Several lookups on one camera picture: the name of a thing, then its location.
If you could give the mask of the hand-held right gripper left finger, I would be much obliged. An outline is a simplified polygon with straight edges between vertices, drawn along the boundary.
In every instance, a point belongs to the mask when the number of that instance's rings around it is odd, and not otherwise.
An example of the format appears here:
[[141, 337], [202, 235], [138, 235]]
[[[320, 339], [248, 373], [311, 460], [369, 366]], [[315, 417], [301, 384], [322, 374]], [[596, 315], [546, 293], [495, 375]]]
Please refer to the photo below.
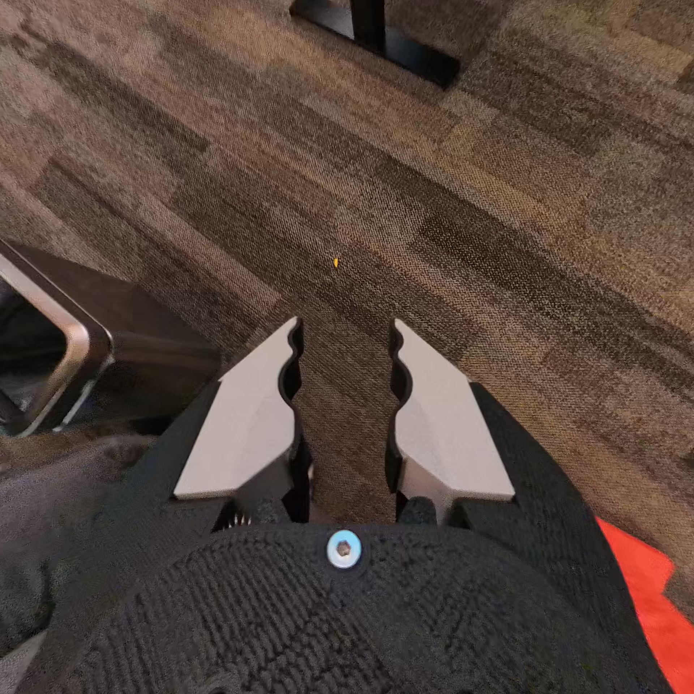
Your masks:
[[270, 498], [309, 522], [313, 463], [294, 404], [304, 348], [303, 320], [292, 317], [219, 378], [176, 500], [233, 500], [250, 516]]

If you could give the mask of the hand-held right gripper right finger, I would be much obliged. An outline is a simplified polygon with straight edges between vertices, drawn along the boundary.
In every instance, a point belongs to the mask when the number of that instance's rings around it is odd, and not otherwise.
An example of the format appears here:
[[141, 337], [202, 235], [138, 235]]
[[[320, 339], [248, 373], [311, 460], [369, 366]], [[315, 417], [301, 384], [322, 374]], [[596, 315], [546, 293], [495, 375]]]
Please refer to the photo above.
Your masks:
[[447, 523], [459, 500], [511, 502], [516, 491], [468, 376], [402, 319], [389, 326], [391, 391], [386, 483], [431, 502]]

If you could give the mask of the dark bin with metal rim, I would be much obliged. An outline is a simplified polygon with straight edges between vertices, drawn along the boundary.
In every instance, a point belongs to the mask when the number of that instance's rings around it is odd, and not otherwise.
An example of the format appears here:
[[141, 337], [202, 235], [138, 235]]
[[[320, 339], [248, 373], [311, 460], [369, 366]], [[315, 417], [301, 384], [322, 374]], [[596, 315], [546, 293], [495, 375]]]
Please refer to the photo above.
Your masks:
[[108, 361], [108, 331], [88, 307], [108, 275], [1, 241], [1, 434], [59, 428]]

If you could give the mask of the dark grey cloth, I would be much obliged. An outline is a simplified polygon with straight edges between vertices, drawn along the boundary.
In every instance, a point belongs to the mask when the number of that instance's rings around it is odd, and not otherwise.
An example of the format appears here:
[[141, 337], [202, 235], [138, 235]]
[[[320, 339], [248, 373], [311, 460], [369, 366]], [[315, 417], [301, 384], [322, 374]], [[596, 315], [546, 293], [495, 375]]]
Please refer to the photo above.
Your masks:
[[98, 438], [1, 479], [1, 656], [46, 629], [65, 551], [157, 439]]

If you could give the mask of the orange red object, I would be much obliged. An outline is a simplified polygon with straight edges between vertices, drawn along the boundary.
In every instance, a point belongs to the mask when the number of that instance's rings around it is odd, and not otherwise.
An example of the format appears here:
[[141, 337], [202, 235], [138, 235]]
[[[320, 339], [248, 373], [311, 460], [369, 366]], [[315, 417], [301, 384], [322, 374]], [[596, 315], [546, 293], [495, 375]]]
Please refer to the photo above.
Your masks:
[[656, 661], [675, 693], [693, 692], [693, 624], [665, 596], [672, 560], [636, 537], [596, 518], [625, 578]]

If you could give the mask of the black table leg base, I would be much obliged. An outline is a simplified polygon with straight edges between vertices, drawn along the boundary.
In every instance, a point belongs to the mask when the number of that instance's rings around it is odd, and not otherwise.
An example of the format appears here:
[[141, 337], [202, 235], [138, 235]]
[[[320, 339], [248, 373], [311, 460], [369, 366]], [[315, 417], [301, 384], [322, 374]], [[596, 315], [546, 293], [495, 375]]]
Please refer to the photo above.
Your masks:
[[294, 1], [290, 15], [346, 39], [444, 90], [461, 70], [461, 63], [455, 57], [387, 26], [384, 1], [349, 1], [348, 7], [332, 1]]

